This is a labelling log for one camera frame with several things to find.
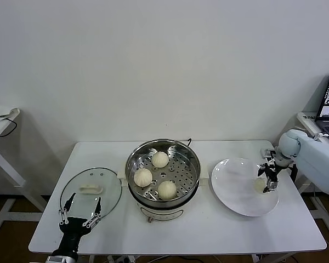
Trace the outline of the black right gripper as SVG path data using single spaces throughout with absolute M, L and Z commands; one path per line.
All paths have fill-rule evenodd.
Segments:
M 266 161 L 264 164 L 260 164 L 257 177 L 260 177 L 263 173 L 266 175 L 266 186 L 263 189 L 263 193 L 275 191 L 277 188 L 278 174 L 284 169 L 284 167 L 277 165 L 275 161 L 271 163 Z

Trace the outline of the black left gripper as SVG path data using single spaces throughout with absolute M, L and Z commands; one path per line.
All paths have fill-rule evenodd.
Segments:
M 63 233 L 59 250 L 78 251 L 81 238 L 88 235 L 92 227 L 97 225 L 101 220 L 101 197 L 98 198 L 97 205 L 90 219 L 67 217 L 75 195 L 76 193 L 73 193 L 65 202 L 63 208 L 59 209 L 59 215 L 61 217 L 59 228 Z

